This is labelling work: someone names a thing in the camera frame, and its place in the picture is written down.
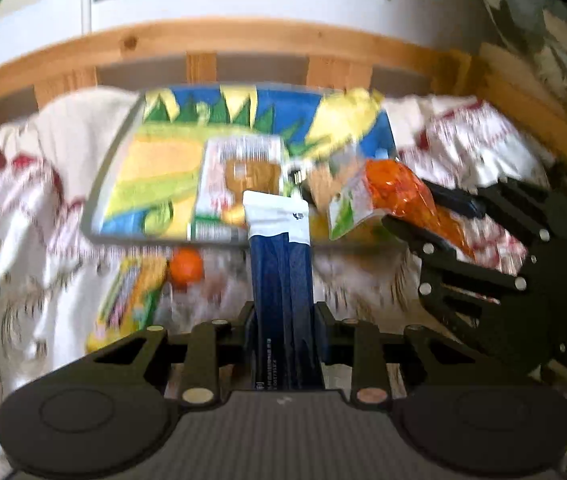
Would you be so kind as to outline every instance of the orange ball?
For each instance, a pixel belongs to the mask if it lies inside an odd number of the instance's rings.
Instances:
[[[168,271],[174,285],[186,289],[188,285],[199,283],[203,279],[203,258],[196,249],[175,249]]]

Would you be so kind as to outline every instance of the wooden rail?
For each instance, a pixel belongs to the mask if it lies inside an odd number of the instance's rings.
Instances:
[[[67,92],[96,86],[98,69],[184,55],[189,83],[217,80],[218,53],[308,57],[311,87],[368,88],[374,67],[426,76],[436,94],[486,98],[567,160],[567,122],[462,52],[438,52],[392,38],[316,23],[206,18],[155,22],[91,34],[0,67],[0,99],[34,87],[39,108]]]

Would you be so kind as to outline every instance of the dark blue wrapper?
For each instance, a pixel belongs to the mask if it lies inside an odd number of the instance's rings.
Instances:
[[[310,246],[287,233],[250,237],[258,325],[257,389],[323,388],[314,338]]]

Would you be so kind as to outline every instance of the bed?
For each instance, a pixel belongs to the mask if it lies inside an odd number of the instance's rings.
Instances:
[[[257,19],[156,22],[10,62],[0,67],[0,105],[28,91],[39,112],[0,127],[0,402],[84,353],[100,301],[126,254],[116,246],[93,246],[79,229],[116,123],[137,99],[100,88],[103,70],[177,56],[185,59],[188,84],[215,83],[218,56],[227,53],[300,58],[303,82],[311,88],[368,89],[378,69],[428,79],[434,96],[389,99],[384,107],[395,140],[402,137],[403,161],[442,184],[487,184],[505,168],[547,185],[540,154],[567,163],[567,115],[525,94],[482,59],[355,30]],[[417,139],[426,139],[428,148]],[[485,265],[517,271],[525,249],[508,233],[495,225],[466,228]],[[189,312],[186,328],[233,316],[249,294],[247,272],[233,251],[212,250],[206,257],[233,269],[231,300]],[[442,330],[419,305],[419,261],[403,246],[382,255],[318,254],[314,269],[315,299],[326,299],[338,319],[370,319],[387,332],[414,322]],[[326,370],[326,380],[348,388],[347,370]],[[8,469],[0,449],[0,478]]]

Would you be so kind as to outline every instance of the orange plastic packaging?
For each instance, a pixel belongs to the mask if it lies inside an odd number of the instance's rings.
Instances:
[[[368,160],[365,181],[374,209],[427,229],[474,259],[461,225],[447,209],[435,204],[430,190],[407,166],[390,159]]]

